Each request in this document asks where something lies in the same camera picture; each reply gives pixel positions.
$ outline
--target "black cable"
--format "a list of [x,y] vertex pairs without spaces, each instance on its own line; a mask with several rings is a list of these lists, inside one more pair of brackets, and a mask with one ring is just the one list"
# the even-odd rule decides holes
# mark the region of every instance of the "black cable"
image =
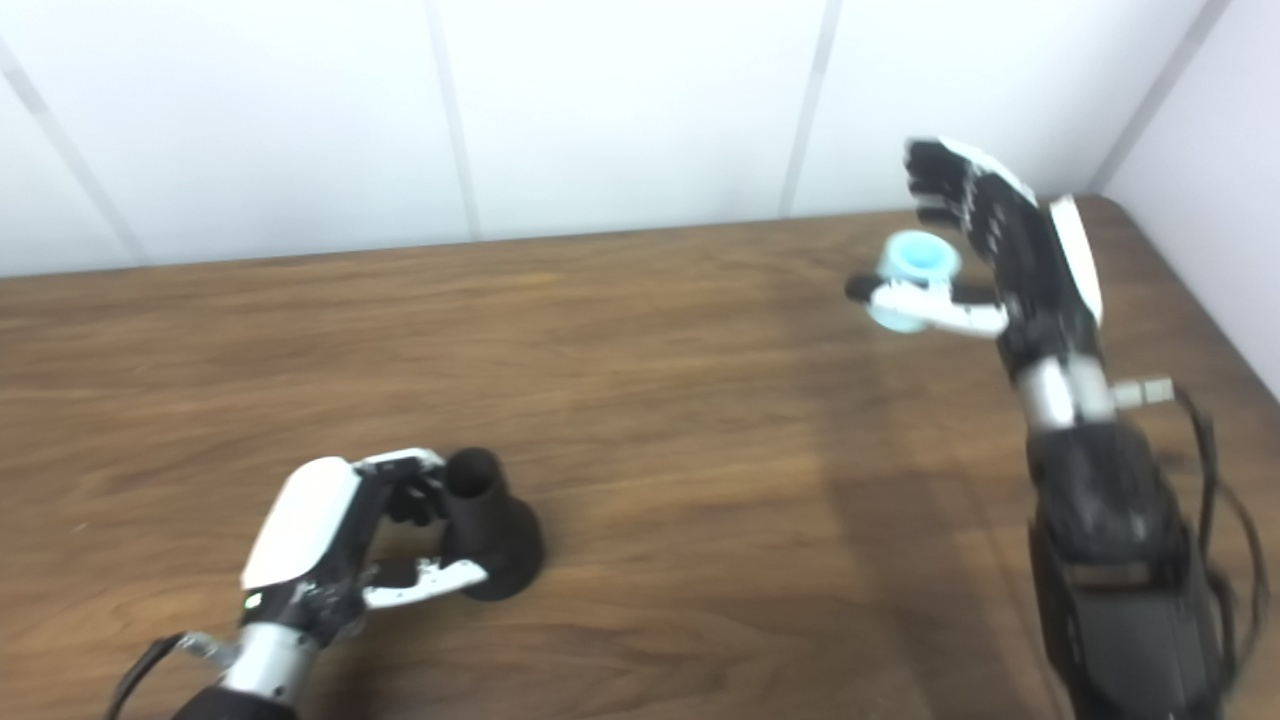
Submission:
[[102,720],[116,720],[120,716],[120,708],[124,707],[124,701],[129,700],[133,694],[133,689],[138,687],[142,678],[147,676],[147,673],[156,666],[157,662],[164,660],[174,647],[178,646],[178,641],[183,638],[186,633],[178,633],[177,635],[169,635],[168,638],[161,638],[151,643],[151,647],[138,657],[138,661],[129,667],[129,671],[120,678],[119,684],[115,685],[115,692],[111,694],[111,702],[106,706],[106,712],[102,714]]
[[1208,557],[1210,538],[1213,534],[1213,515],[1217,510],[1217,488],[1222,483],[1222,477],[1217,469],[1217,438],[1213,433],[1213,419],[1192,401],[1190,395],[1179,386],[1174,386],[1174,398],[1183,406],[1192,420],[1192,432],[1196,434],[1196,450],[1201,459],[1201,474],[1204,483],[1201,488],[1201,519],[1199,519],[1199,544],[1201,555]]
[[[1206,562],[1208,561],[1210,536],[1213,532],[1213,514],[1219,495],[1226,500],[1231,511],[1239,518],[1245,541],[1249,544],[1249,561],[1253,570],[1253,593],[1249,598],[1249,632],[1239,643],[1236,643],[1235,637],[1222,638],[1224,653],[1229,655],[1226,659],[1229,676],[1225,689],[1230,692],[1235,680],[1239,679],[1240,671],[1257,648],[1258,639],[1262,637],[1262,629],[1267,624],[1268,606],[1271,603],[1271,582],[1267,578],[1266,559],[1262,555],[1262,538],[1258,536],[1258,528],[1253,523],[1253,516],[1244,507],[1240,496],[1235,493],[1231,486],[1222,480],[1219,473],[1217,441],[1213,434],[1212,418],[1192,401],[1187,391],[1178,386],[1174,386],[1174,397],[1192,420],[1192,429],[1196,433],[1196,446],[1201,460],[1201,474],[1204,478],[1201,498],[1199,544]],[[1225,628],[1234,625],[1234,620],[1230,620],[1234,611],[1228,607],[1230,602],[1229,593],[1219,601],[1221,606],[1220,611],[1224,614]]]
[[1231,588],[1231,580],[1226,577],[1226,573],[1217,568],[1206,568],[1204,574],[1208,579],[1208,588],[1213,593],[1213,598],[1217,600],[1217,612],[1221,618],[1221,633],[1222,633],[1222,676],[1228,679],[1228,684],[1231,678],[1236,676],[1236,661],[1239,660],[1239,653],[1235,651],[1235,589]]
[[1253,656],[1253,651],[1257,648],[1258,639],[1262,635],[1262,628],[1267,624],[1271,603],[1271,580],[1267,578],[1267,564],[1262,557],[1262,538],[1258,536],[1257,525],[1253,524],[1253,518],[1244,509],[1244,503],[1240,502],[1240,496],[1235,495],[1231,486],[1226,483],[1219,484],[1219,492],[1222,493],[1226,503],[1231,506],[1231,510],[1240,519],[1240,527],[1244,528],[1244,537],[1249,543],[1249,559],[1253,561],[1253,594],[1249,598],[1251,628],[1249,633],[1244,635],[1243,642],[1240,642],[1239,655],[1236,655],[1235,661],[1236,676],[1239,676],[1239,670]]

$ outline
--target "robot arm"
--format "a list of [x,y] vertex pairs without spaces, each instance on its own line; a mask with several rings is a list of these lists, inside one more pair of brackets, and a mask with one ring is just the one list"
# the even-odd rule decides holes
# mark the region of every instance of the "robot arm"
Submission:
[[[1152,383],[1110,386],[1098,341],[1102,300],[1074,202],[1041,210],[1006,168],[951,141],[911,142],[906,168],[920,218],[959,228],[995,270],[993,300],[966,305],[948,286],[867,275],[851,278],[846,295],[996,340],[1028,423],[1041,628],[1076,717],[1219,720],[1242,657],[1230,589],[1206,565],[1220,488],[1207,418],[1193,411],[1206,469],[1198,538],[1146,438],[1119,416],[1117,402],[1175,393],[1171,383],[1151,393]],[[1134,387],[1143,389],[1137,400]],[[1266,603],[1261,561],[1256,584],[1254,633]]]
[[[384,516],[425,525],[447,520],[442,553],[366,565]],[[321,650],[353,634],[366,610],[461,591],[504,600],[541,566],[530,507],[512,497],[497,456],[462,450],[443,460],[408,448],[347,462],[320,457],[294,470],[276,496],[241,574],[238,642],[184,633],[152,646],[125,675],[106,717],[173,647],[219,671],[177,720],[292,720]]]

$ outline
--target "light blue cup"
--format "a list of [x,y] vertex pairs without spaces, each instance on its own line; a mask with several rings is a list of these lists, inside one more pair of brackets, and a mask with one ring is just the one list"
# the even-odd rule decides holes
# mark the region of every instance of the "light blue cup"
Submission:
[[[951,243],[924,231],[899,231],[884,242],[876,273],[884,279],[950,281],[960,272],[960,254]],[[924,322],[887,310],[867,309],[872,319],[900,333],[918,333]]]

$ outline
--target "tabletop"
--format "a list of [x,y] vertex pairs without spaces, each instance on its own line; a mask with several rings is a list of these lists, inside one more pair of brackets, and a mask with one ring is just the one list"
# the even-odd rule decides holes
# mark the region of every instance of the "tabletop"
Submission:
[[[1215,413],[1276,568],[1280,409],[1123,210],[1082,214],[1111,374],[1171,374]],[[890,333],[842,295],[905,227],[0,282],[0,712],[96,717],[151,639],[232,637],[241,566],[302,462],[479,445],[541,518],[541,577],[498,603],[371,614],[323,653],[305,717],[1065,717],[1027,553],[1025,429],[993,345]],[[1134,419],[1193,497],[1184,419]],[[1243,588],[1242,534],[1219,528]],[[379,550],[430,542],[397,525]],[[1229,717],[1280,715],[1277,675],[1271,633]],[[166,717],[211,679],[174,656],[125,717]]]

